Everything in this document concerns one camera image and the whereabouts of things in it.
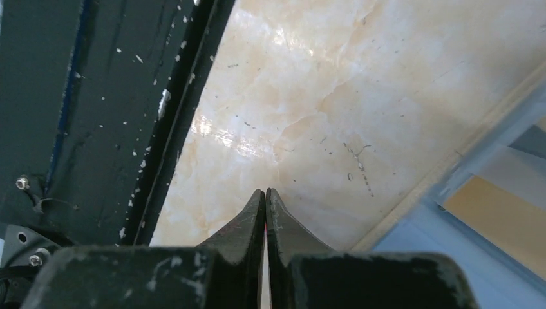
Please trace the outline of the gold credit card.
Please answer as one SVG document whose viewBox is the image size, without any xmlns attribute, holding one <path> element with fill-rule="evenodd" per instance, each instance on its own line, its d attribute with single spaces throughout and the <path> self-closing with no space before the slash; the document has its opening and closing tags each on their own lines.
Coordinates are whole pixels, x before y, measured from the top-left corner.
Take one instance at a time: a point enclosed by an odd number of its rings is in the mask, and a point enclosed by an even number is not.
<svg viewBox="0 0 546 309">
<path fill-rule="evenodd" d="M 479 177 L 443 204 L 448 212 L 545 279 L 545 211 Z"/>
</svg>

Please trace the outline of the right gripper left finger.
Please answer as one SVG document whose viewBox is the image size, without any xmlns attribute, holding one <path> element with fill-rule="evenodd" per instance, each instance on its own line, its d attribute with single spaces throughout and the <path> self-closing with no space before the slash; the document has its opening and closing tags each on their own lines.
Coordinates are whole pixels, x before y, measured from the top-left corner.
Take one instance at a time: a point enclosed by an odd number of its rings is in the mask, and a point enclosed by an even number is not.
<svg viewBox="0 0 546 309">
<path fill-rule="evenodd" d="M 197 247 L 209 251 L 205 308 L 260 308 L 265 244 L 265 193 L 257 189 L 242 210 Z"/>
</svg>

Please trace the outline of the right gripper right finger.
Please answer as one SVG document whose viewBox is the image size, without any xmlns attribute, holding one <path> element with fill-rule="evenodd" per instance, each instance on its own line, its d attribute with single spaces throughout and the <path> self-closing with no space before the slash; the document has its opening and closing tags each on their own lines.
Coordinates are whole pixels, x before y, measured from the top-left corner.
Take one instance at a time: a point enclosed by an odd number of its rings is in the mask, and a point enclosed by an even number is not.
<svg viewBox="0 0 546 309">
<path fill-rule="evenodd" d="M 265 198 L 270 296 L 273 308 L 288 308 L 289 263 L 296 254 L 322 254 L 334 249 L 313 235 L 287 209 L 276 189 Z"/>
</svg>

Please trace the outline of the clear plastic card holder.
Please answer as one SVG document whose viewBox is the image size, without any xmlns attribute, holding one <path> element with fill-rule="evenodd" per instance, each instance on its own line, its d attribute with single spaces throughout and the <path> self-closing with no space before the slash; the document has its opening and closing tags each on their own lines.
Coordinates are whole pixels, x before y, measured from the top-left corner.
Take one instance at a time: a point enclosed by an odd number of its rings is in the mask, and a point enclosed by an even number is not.
<svg viewBox="0 0 546 309">
<path fill-rule="evenodd" d="M 545 65 L 356 248 L 447 254 L 482 308 L 544 308 Z"/>
</svg>

